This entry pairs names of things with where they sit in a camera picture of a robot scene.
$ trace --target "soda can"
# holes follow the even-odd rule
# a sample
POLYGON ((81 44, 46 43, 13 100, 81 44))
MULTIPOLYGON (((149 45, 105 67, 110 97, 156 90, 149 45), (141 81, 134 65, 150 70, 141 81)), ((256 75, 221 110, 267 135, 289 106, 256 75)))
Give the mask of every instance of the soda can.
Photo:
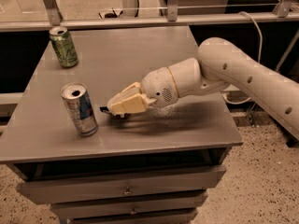
POLYGON ((50 29, 50 41, 59 64, 63 68, 70 68, 78 64, 78 56, 72 36, 65 27, 57 26, 50 29))
POLYGON ((76 82, 69 83, 63 86, 61 95, 78 133, 83 136, 94 134, 98 126, 85 85, 76 82))

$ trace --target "white cable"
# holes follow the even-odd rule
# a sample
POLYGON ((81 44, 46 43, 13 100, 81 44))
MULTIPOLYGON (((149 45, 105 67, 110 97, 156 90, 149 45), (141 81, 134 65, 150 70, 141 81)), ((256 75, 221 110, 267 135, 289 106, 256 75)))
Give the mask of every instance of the white cable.
MULTIPOLYGON (((239 14, 243 15, 244 17, 249 18, 250 20, 252 20, 252 22, 254 23, 256 29, 258 30, 259 36, 260 36, 260 47, 259 47, 259 55, 258 55, 258 63, 261 62, 261 56, 262 56, 262 46, 263 46, 263 35, 262 35, 262 31, 258 25, 258 23, 256 22, 256 20, 254 20, 249 13, 247 13, 246 11, 241 11, 239 12, 239 14)), ((227 99, 227 95, 223 95, 223 99, 226 103, 231 104, 231 105, 242 105, 245 102, 248 102, 251 98, 247 98, 244 101, 240 101, 240 102, 231 102, 227 99)))

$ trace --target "can top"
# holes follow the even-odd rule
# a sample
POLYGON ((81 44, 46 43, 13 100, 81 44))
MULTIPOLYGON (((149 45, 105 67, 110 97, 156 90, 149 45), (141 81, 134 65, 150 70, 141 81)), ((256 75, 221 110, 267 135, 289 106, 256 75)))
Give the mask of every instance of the can top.
POLYGON ((63 35, 67 32, 66 27, 63 26, 55 26, 52 29, 50 29, 51 35, 63 35))
POLYGON ((62 96, 67 100, 78 99, 86 92, 86 87, 82 83, 69 83, 62 88, 62 96))

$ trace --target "table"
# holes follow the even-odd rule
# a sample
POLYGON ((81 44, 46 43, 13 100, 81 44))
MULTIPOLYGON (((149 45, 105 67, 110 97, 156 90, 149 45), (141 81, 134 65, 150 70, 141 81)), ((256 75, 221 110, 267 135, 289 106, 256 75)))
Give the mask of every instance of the table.
POLYGON ((79 223, 188 223, 217 185, 225 156, 242 144, 219 93, 189 96, 128 119, 99 106, 149 71, 194 57, 189 27, 74 31, 79 63, 63 69, 48 45, 0 139, 0 163, 17 191, 79 223), (76 133, 60 95, 87 86, 99 125, 76 133))

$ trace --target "drawer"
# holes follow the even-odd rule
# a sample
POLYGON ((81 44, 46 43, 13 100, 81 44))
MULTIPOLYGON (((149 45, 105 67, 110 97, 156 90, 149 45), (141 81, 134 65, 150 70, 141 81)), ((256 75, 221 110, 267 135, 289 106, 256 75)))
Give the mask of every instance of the drawer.
POLYGON ((197 190, 130 198, 59 203, 53 204, 50 210, 62 219, 116 215, 136 216, 140 213, 196 208, 206 200, 206 197, 204 191, 197 190))
POLYGON ((135 216, 95 217, 74 219, 70 224, 187 224, 196 217, 196 209, 165 211, 135 216))
POLYGON ((214 188, 225 171, 219 165, 36 181, 20 183, 17 191, 36 204, 78 202, 214 188))

